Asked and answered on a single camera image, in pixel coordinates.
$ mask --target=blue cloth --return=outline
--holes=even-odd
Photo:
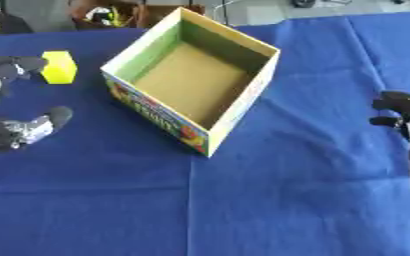
[[[410,13],[241,27],[282,49],[269,88],[205,159],[109,96],[99,67],[138,30],[0,37],[0,55],[69,50],[73,85],[12,85],[0,116],[74,109],[0,155],[0,256],[410,255],[407,145],[371,101],[410,92]]]

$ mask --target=cable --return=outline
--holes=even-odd
[[[227,5],[234,4],[234,3],[237,3],[237,2],[240,2],[240,1],[242,1],[242,0],[232,0],[232,1],[230,1],[230,2],[227,2],[226,0],[222,0],[222,3],[223,3],[223,4],[220,4],[220,5],[218,5],[218,6],[216,6],[216,7],[213,8],[213,20],[217,20],[217,10],[219,10],[219,8],[225,8],[225,9],[224,9],[224,11],[225,11]],[[225,22],[226,25],[228,26],[229,23],[230,23],[230,22],[229,22],[229,19],[228,19],[228,13],[227,13],[226,18],[225,18],[225,13],[226,13],[226,12],[224,12],[224,22]]]
[[[227,13],[227,1],[226,0],[222,0],[222,8],[224,11],[224,21],[225,21],[225,25],[229,25],[228,24],[228,13]]]

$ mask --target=colorful box print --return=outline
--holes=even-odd
[[[202,154],[208,155],[208,135],[206,133],[191,126],[175,113],[163,108],[133,88],[121,85],[107,77],[106,81],[113,97],[180,139],[183,143]]]

